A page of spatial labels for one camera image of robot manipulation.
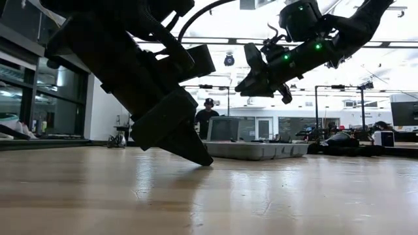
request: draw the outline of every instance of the white wall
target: white wall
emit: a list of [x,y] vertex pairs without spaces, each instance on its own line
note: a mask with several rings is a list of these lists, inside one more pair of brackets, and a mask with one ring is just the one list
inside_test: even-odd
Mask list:
[[84,136],[90,140],[108,140],[109,135],[116,134],[117,116],[120,115],[121,125],[129,118],[127,110],[113,95],[106,94],[100,85],[96,77],[89,78]]

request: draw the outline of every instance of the metal frame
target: metal frame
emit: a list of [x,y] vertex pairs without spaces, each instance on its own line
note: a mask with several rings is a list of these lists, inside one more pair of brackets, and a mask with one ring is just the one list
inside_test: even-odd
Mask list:
[[316,122],[316,129],[319,129],[319,114],[318,114],[318,88],[319,87],[330,87],[332,89],[345,89],[345,88],[357,88],[360,90],[361,94],[361,121],[362,121],[362,129],[366,131],[366,116],[364,113],[364,89],[360,86],[344,86],[344,85],[334,85],[334,86],[315,86],[315,122]]

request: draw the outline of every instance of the person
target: person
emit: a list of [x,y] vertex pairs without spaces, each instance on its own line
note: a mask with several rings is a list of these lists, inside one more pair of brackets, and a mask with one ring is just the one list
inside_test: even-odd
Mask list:
[[205,140],[208,137],[209,120],[211,117],[219,117],[219,113],[213,110],[214,100],[207,98],[204,102],[204,110],[197,112],[195,124],[200,124],[199,136]]

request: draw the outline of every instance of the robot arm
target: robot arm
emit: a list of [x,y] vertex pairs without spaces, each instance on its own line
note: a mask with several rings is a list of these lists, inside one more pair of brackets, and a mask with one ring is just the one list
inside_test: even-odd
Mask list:
[[[194,0],[40,0],[43,7],[67,20],[50,39],[46,54],[74,53],[102,82],[102,88],[132,114],[131,136],[144,151],[159,147],[200,165],[210,165],[209,156],[194,130],[198,104],[180,82],[215,71],[207,45],[185,50],[181,45],[187,27],[203,12],[234,0],[219,0],[200,10],[180,31],[170,30],[179,17],[194,6]],[[300,0],[281,12],[280,26],[287,36],[267,40],[261,50],[244,47],[251,67],[248,77],[236,87],[242,96],[272,97],[275,91],[291,102],[285,85],[294,77],[326,62],[335,67],[341,58],[355,53],[376,31],[392,0],[366,0],[349,19],[322,16],[316,0]],[[161,22],[172,12],[172,23]],[[339,33],[332,40],[332,28]],[[132,35],[159,41],[168,57],[141,50]],[[304,42],[293,50],[278,46],[280,38]]]
[[[303,78],[303,74],[324,63],[338,68],[339,64],[352,56],[369,42],[379,27],[380,18],[393,0],[365,0],[350,18],[321,15],[316,0],[300,0],[287,5],[280,12],[280,27],[287,35],[266,40],[262,53],[254,44],[245,45],[246,58],[251,71],[236,87],[241,96],[273,97],[279,91],[282,101],[292,101],[289,88],[285,84],[293,78]],[[330,32],[336,29],[335,37]],[[276,43],[285,37],[287,41],[303,42],[290,50]]]

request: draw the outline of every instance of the door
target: door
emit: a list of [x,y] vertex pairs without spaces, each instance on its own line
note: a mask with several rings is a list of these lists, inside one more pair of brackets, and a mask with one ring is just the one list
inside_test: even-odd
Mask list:
[[257,117],[255,122],[255,139],[273,139],[272,117]]

